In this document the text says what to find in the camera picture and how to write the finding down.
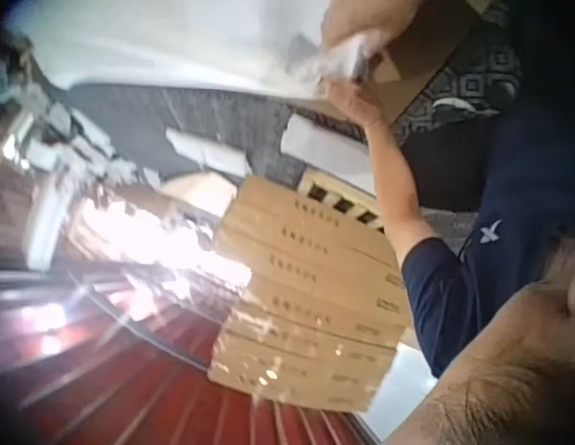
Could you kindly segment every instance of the hair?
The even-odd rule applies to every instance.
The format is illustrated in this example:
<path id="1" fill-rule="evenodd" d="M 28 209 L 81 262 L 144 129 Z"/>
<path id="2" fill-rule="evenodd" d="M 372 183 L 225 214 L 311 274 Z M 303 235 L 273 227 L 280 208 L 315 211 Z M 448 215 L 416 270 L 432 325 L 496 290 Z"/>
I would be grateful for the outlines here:
<path id="1" fill-rule="evenodd" d="M 575 444 L 575 364 L 540 362 L 480 375 L 453 389 L 430 435 L 447 445 Z"/>

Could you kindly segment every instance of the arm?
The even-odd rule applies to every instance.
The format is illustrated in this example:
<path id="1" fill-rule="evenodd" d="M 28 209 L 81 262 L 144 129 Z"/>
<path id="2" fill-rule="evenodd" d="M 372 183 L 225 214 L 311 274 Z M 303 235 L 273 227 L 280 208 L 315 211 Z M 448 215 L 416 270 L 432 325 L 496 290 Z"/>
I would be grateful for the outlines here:
<path id="1" fill-rule="evenodd" d="M 440 377 L 478 332 L 475 280 L 422 217 L 414 177 L 376 95 L 347 81 L 325 88 L 328 99 L 364 128 L 385 235 L 402 269 L 417 340 Z"/>
<path id="2" fill-rule="evenodd" d="M 436 236 L 422 217 L 415 180 L 407 161 L 382 117 L 376 97 L 347 81 L 326 83 L 328 99 L 364 128 L 374 172 L 377 202 L 400 267 L 409 251 Z"/>

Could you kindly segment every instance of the cardboard box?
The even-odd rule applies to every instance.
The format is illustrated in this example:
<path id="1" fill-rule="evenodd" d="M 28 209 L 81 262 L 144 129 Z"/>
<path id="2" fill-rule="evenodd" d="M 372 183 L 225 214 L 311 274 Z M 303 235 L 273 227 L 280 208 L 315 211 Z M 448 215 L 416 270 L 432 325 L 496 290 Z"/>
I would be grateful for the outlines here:
<path id="1" fill-rule="evenodd" d="M 396 346 L 396 325 L 364 317 L 335 303 L 327 304 L 258 274 L 252 276 L 241 298 L 296 324 L 373 345 Z"/>
<path id="2" fill-rule="evenodd" d="M 407 293 L 398 274 L 386 271 L 383 286 L 370 286 L 363 278 L 347 281 L 336 273 L 228 228 L 218 231 L 213 239 L 213 249 L 230 260 L 247 265 L 253 273 L 347 308 L 364 318 L 405 327 L 413 325 Z"/>
<path id="3" fill-rule="evenodd" d="M 279 401 L 315 410 L 357 413 L 366 411 L 372 404 L 376 392 L 362 392 L 358 388 L 344 391 L 334 386 L 315 385 L 313 388 L 294 388 L 273 383 L 263 386 L 254 377 L 227 373 L 218 362 L 213 362 L 208 372 L 210 381 L 236 391 L 250 394 L 254 398 Z"/>
<path id="4" fill-rule="evenodd" d="M 213 346 L 213 359 L 233 371 L 246 372 L 261 367 L 262 375 L 257 377 L 267 380 L 267 371 L 272 370 L 277 380 L 289 381 L 293 385 L 314 382 L 374 386 L 382 381 L 396 354 L 396 350 L 383 349 L 369 361 L 367 351 L 359 355 L 354 352 L 328 359 L 306 357 L 224 328 Z"/>
<path id="5" fill-rule="evenodd" d="M 224 329 L 278 350 L 324 362 L 345 362 L 362 372 L 365 367 L 371 371 L 390 365 L 404 331 L 392 324 L 388 347 L 369 345 L 294 324 L 242 301 L 232 310 Z"/>
<path id="6" fill-rule="evenodd" d="M 224 215 L 221 230 L 230 227 L 263 244 L 277 247 L 296 258 L 351 280 L 363 277 L 366 282 L 376 282 L 380 286 L 385 271 L 401 275 L 396 261 L 384 262 L 369 257 L 324 234 L 306 230 L 301 222 L 286 222 L 285 219 L 283 215 L 276 216 L 237 201 Z"/>
<path id="7" fill-rule="evenodd" d="M 301 228 L 305 234 L 321 236 L 337 245 L 391 265 L 393 272 L 399 271 L 394 251 L 388 239 L 379 231 L 264 178 L 248 177 L 240 187 L 233 206 L 236 204 L 249 205 L 267 212 L 289 226 Z"/>
<path id="8" fill-rule="evenodd" d="M 223 331 L 213 349 L 211 381 L 255 397 L 332 411 L 364 411 L 389 367 L 352 375 L 342 366 L 277 350 Z"/>
<path id="9" fill-rule="evenodd" d="M 421 93 L 479 21 L 478 12 L 489 4 L 485 0 L 468 2 L 428 0 L 409 28 L 389 45 L 390 57 L 375 73 L 377 93 L 389 122 L 395 122 Z M 324 101 L 300 101 L 296 105 L 345 121 L 341 112 Z"/>

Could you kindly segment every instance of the white plastic wrap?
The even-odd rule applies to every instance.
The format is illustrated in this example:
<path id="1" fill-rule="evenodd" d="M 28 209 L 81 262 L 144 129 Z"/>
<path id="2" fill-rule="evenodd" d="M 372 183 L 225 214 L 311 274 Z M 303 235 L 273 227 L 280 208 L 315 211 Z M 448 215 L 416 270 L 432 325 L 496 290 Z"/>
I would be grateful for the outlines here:
<path id="1" fill-rule="evenodd" d="M 25 33 L 48 79 L 213 87 L 311 98 L 319 74 L 352 74 L 357 44 L 336 56 L 293 60 L 316 48 L 330 0 L 44 0 L 22 2 L 10 27 Z M 293 65 L 298 67 L 293 72 Z"/>

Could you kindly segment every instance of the patterned fabric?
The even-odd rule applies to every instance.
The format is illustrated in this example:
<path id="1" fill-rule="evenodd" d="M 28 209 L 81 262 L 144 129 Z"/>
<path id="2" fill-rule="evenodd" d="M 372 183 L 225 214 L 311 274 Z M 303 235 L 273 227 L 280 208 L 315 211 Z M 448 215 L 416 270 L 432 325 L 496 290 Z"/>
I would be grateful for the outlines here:
<path id="1" fill-rule="evenodd" d="M 487 110 L 491 108 L 487 99 L 491 85 L 506 82 L 519 88 L 520 68 L 506 30 L 507 14 L 503 1 L 492 3 L 481 23 L 456 48 L 448 63 L 395 121 L 393 129 L 400 144 L 409 134 L 429 132 L 441 125 L 432 107 L 437 99 L 458 97 L 477 110 Z M 298 112 L 338 133 L 364 141 L 363 132 L 355 125 L 309 111 Z"/>

